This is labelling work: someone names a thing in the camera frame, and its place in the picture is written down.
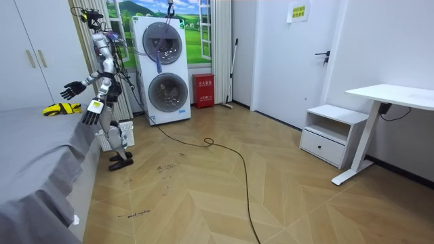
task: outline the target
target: desk leg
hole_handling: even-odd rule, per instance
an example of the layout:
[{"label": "desk leg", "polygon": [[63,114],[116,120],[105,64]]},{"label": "desk leg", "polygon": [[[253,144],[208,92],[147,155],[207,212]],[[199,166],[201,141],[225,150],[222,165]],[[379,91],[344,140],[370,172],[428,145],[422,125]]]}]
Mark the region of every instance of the desk leg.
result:
[{"label": "desk leg", "polygon": [[353,177],[355,174],[359,173],[360,171],[364,170],[368,166],[372,164],[371,161],[364,160],[366,150],[368,149],[369,143],[372,138],[372,132],[375,129],[375,126],[377,124],[379,114],[378,109],[380,108],[381,102],[374,101],[371,112],[368,117],[368,121],[366,121],[365,129],[363,129],[363,133],[360,138],[359,146],[357,147],[357,151],[355,152],[353,164],[351,165],[351,168],[345,171],[344,173],[340,174],[339,176],[336,176],[333,178],[332,182],[336,185],[340,185],[349,178]]}]

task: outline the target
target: white wall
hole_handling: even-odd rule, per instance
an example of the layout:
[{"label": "white wall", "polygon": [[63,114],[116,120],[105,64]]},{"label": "white wall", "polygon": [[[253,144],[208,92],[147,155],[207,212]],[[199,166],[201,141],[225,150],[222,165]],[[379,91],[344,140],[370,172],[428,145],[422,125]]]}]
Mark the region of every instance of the white wall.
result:
[{"label": "white wall", "polygon": [[[193,81],[192,81],[192,75],[195,74],[207,74],[211,73],[211,67],[209,68],[189,68],[189,91],[190,91],[190,103],[192,104],[194,102],[193,100]],[[136,85],[136,73],[128,73],[130,76],[130,81]],[[137,104],[137,101],[134,99],[134,96],[132,94],[132,91],[130,88],[127,87],[127,93],[128,93],[128,99],[130,100],[130,105],[133,113],[142,112],[142,109]],[[138,90],[134,90],[134,93],[139,99]]]},{"label": "white wall", "polygon": [[[379,83],[434,89],[434,1],[348,1],[326,103],[367,113],[369,100],[344,91]],[[393,106],[386,116],[407,109]],[[434,113],[413,109],[402,120],[380,119],[368,154],[434,181],[433,147]]]},{"label": "white wall", "polygon": [[232,1],[232,45],[238,39],[233,71],[233,99],[250,106],[252,100],[256,1]]}]

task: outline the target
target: drawer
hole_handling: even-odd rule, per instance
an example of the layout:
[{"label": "drawer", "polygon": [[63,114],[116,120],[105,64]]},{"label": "drawer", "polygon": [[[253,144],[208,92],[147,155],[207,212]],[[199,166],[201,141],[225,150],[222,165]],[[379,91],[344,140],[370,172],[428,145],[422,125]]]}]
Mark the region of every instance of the drawer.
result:
[{"label": "drawer", "polygon": [[345,148],[343,145],[322,136],[318,136],[317,134],[305,129],[301,135],[300,147],[329,160],[339,167],[342,164],[342,156]]}]

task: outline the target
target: white nightstand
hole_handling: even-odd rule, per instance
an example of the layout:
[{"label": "white nightstand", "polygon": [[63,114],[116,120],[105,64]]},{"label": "white nightstand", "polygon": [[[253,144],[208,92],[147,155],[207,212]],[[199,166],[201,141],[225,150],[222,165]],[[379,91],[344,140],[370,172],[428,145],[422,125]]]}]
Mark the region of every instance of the white nightstand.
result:
[{"label": "white nightstand", "polygon": [[307,110],[300,149],[338,169],[353,161],[368,115],[332,105]]}]

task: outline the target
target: mop handle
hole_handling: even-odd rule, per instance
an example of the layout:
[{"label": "mop handle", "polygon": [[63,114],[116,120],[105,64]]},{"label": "mop handle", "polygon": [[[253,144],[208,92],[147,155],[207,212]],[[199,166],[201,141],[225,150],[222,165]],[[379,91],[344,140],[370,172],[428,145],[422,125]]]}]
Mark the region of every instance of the mop handle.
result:
[{"label": "mop handle", "polygon": [[228,103],[229,100],[229,93],[231,92],[232,88],[232,74],[233,74],[233,67],[235,64],[235,56],[237,55],[237,46],[238,46],[238,38],[235,40],[235,50],[233,51],[233,58],[232,58],[232,65],[231,65],[231,74],[229,76],[229,86],[228,86],[228,92],[226,95],[226,103]]}]

